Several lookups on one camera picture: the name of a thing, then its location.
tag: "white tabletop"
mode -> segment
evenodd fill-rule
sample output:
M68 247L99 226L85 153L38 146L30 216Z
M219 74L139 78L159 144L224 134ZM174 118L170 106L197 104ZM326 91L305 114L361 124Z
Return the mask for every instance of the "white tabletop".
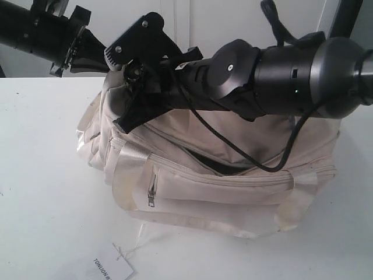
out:
M102 78L0 79L0 279L53 279L141 222L76 155L76 124ZM372 279L373 108L343 121L339 175L298 229L259 240L147 224L132 279Z

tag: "bag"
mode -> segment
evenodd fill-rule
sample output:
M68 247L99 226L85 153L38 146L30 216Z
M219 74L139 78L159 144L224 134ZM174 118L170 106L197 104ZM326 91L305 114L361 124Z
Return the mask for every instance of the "bag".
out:
M103 170L116 203L145 221L254 238L294 229L315 194L336 175L339 120L311 118L282 171L267 173L207 130L189 110L172 110L129 134L113 121L123 108L122 72L110 72L78 125L78 154ZM275 165L294 119L248 122L233 112L200 111L247 154Z

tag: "white table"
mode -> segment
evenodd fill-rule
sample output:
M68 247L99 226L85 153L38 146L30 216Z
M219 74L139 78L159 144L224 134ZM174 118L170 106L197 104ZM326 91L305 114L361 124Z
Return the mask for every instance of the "white table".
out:
M141 222L76 155L75 127L102 78L0 79L0 279L52 279ZM147 224L132 279L373 279L373 108L343 122L340 174L301 226L259 240Z

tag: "zipper pull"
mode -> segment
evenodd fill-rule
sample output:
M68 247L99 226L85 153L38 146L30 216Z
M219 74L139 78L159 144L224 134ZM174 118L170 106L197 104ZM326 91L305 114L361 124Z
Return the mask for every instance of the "zipper pull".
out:
M147 199L148 199L148 206L149 207L152 207L154 208L155 207L155 203L154 203L154 200L156 198L156 191L154 189L154 184L151 188L149 188L149 190L147 191Z

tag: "zippered pocket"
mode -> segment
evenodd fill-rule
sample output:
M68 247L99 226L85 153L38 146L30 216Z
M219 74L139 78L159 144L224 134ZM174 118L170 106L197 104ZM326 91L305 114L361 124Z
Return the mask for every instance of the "zippered pocket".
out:
M280 204L294 186L290 172L268 176L214 176L196 173L157 155L151 155L156 168L150 190L152 200L209 201L224 204L269 205ZM332 179L336 174L333 165L317 165L314 171L320 182Z

